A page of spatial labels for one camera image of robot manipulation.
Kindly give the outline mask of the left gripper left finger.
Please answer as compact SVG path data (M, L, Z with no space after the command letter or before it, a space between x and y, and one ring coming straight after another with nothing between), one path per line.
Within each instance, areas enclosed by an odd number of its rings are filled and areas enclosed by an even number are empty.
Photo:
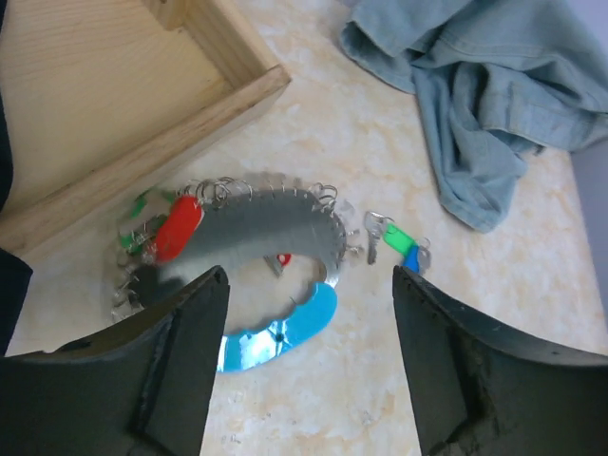
M2 453L199 454L229 293L213 267L57 351L3 358Z

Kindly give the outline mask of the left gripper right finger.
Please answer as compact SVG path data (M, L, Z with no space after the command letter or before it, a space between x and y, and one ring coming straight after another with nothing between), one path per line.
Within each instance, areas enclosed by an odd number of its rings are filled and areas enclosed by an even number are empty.
M606 454L606 356L515 329L404 267L392 295L423 454Z

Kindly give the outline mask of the key with green tag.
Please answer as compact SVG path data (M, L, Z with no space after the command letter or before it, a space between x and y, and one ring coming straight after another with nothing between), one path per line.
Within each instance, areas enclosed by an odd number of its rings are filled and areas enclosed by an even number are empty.
M367 262L373 265L377 259L377 247L383 240L391 249L406 257L415 245L415 240L400 229L390 217L373 211L367 211L364 216L364 228L368 235Z

